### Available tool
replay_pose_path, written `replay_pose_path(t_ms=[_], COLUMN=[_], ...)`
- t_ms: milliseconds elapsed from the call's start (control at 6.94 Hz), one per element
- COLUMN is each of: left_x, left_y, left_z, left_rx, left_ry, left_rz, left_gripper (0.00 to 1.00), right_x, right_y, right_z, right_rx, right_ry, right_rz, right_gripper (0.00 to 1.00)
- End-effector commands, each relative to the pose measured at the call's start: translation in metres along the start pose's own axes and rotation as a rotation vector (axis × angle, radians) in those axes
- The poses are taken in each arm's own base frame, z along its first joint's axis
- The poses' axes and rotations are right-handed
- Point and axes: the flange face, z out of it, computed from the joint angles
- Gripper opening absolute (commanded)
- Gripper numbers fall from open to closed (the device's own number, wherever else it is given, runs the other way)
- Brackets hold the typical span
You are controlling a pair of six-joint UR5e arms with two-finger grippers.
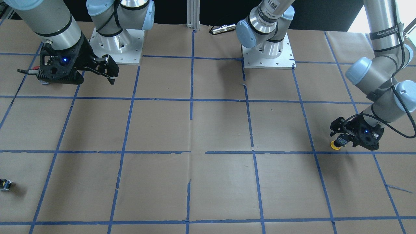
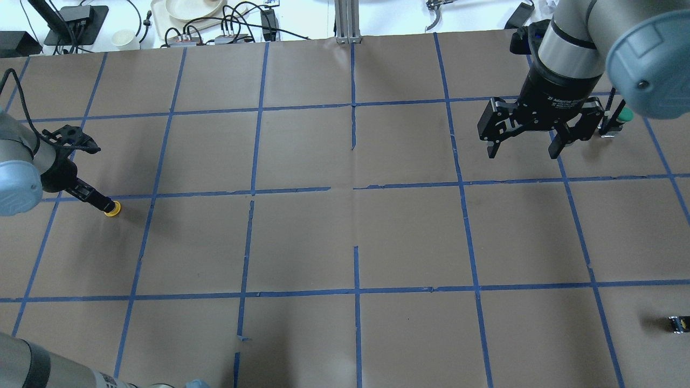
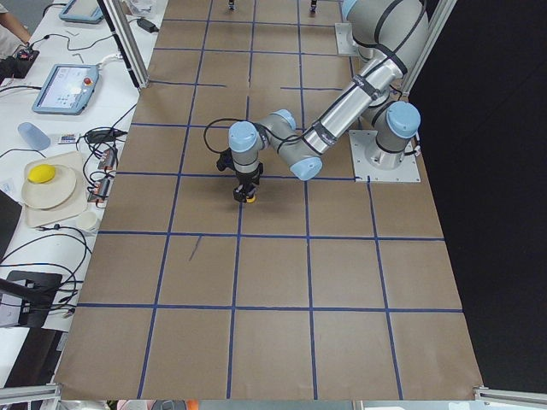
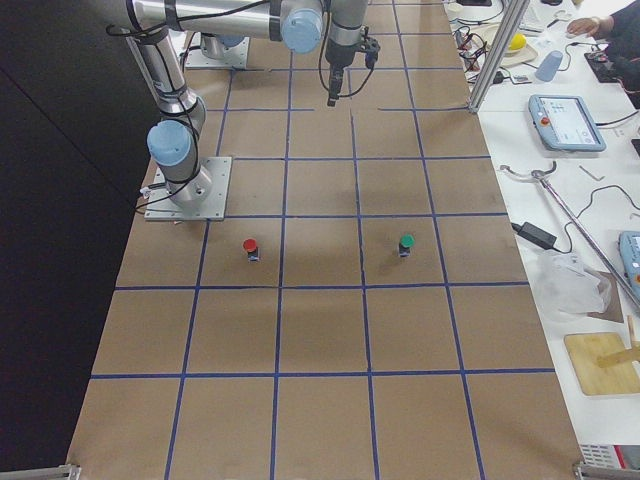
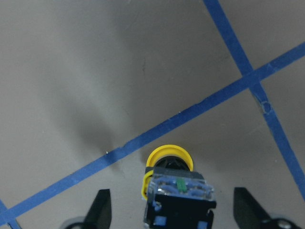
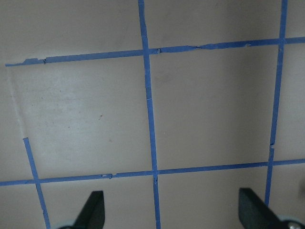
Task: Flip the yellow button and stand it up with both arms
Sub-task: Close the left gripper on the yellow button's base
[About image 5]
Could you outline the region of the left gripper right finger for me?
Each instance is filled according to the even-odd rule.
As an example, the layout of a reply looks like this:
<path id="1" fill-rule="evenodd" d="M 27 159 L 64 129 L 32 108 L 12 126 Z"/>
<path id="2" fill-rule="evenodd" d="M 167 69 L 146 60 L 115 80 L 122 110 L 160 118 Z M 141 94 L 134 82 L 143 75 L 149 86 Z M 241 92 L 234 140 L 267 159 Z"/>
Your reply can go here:
<path id="1" fill-rule="evenodd" d="M 244 187 L 234 188 L 234 220 L 240 229 L 299 229 L 285 218 L 272 218 Z"/>

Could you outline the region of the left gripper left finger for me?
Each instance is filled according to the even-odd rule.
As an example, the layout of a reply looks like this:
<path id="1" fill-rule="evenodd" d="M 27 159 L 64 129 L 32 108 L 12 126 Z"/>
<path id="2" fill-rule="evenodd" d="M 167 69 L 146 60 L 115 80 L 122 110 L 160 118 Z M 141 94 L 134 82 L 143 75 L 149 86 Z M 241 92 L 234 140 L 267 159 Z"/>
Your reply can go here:
<path id="1" fill-rule="evenodd" d="M 83 221 L 72 222 L 64 229 L 109 229 L 112 222 L 110 189 L 98 191 Z"/>

